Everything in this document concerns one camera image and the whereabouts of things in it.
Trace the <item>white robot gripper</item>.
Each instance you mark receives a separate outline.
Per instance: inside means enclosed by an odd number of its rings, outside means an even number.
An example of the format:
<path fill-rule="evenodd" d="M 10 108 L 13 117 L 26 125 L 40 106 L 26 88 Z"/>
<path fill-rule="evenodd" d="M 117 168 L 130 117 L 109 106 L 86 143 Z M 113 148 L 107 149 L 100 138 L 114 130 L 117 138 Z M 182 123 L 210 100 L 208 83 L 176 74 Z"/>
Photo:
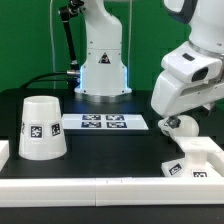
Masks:
<path fill-rule="evenodd" d="M 224 98 L 224 53 L 197 47 L 190 41 L 165 55 L 164 71 L 158 76 L 151 106 L 162 117 L 169 117 L 170 128 L 181 120 L 174 115 L 204 106 L 210 109 Z"/>

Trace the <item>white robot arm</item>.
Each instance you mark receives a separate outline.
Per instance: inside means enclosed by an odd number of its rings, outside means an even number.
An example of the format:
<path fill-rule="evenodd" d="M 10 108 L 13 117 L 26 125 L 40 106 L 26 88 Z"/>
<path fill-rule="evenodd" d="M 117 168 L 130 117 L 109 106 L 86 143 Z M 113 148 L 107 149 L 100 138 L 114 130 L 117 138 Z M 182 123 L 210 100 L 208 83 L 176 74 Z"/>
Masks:
<path fill-rule="evenodd" d="M 163 130 L 180 114 L 224 98 L 224 0 L 162 0 L 168 14 L 191 27 L 188 40 L 165 55 L 151 106 Z"/>

